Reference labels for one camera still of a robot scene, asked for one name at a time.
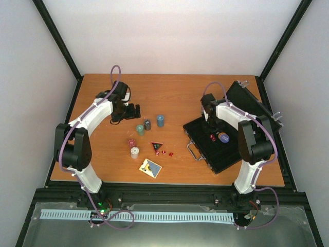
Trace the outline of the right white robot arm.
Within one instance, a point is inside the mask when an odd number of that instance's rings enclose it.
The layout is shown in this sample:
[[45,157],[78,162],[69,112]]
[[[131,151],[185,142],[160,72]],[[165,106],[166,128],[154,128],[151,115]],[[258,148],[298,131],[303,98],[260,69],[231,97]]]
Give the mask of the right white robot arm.
[[278,156],[268,117],[249,114],[225,97],[216,100],[212,94],[204,94],[201,104],[205,121],[216,124],[220,121],[237,130],[237,148],[242,158],[239,175],[233,183],[231,203],[241,207],[243,201],[252,198],[260,172],[267,163]]

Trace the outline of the black poker set case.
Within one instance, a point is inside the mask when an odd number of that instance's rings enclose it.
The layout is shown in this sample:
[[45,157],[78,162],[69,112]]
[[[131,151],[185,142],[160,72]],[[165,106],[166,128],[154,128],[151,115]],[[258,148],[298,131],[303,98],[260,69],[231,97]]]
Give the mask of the black poker set case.
[[[270,121],[272,133],[275,134],[283,124],[272,118],[271,112],[259,102],[252,93],[243,88],[238,81],[233,82],[227,91],[228,101],[232,102],[239,109],[256,116],[266,116]],[[201,154],[201,159],[205,160],[215,174],[218,174],[230,166],[242,160],[237,148],[237,130],[223,122],[223,131],[229,135],[230,141],[222,143],[218,139],[219,133],[205,133],[202,129],[203,117],[197,118],[183,126],[190,141],[195,145]],[[211,140],[210,135],[215,136],[216,141]]]

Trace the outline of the purple blind button chips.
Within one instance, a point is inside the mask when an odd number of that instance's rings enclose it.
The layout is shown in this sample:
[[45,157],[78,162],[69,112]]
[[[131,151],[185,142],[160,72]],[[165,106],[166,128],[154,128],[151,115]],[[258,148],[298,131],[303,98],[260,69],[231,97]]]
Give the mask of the purple blind button chips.
[[230,141],[230,137],[228,134],[226,134],[225,132],[221,132],[218,134],[218,139],[222,142],[222,143],[228,143]]

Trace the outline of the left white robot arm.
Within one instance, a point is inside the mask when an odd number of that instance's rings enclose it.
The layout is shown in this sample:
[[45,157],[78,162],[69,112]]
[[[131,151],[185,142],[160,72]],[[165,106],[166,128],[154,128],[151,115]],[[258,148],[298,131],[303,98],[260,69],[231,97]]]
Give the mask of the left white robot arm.
[[69,172],[88,191],[89,201],[95,207],[103,206],[107,194],[101,190],[102,180],[96,175],[92,165],[90,136],[106,118],[114,125],[122,120],[140,118],[140,106],[130,102],[130,87],[115,81],[111,90],[100,92],[91,106],[78,118],[56,127],[54,139],[54,159],[62,171]]

